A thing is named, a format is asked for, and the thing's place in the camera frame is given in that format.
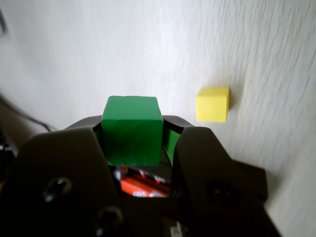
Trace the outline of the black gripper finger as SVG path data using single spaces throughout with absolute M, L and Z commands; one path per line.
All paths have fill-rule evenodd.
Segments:
M 179 135 L 172 191 L 191 237 L 277 237 L 268 216 L 266 171 L 232 159 L 213 131 L 178 116 L 164 124 Z
M 9 237 L 121 237 L 119 196 L 95 130 L 43 133 L 20 150 L 7 178 Z

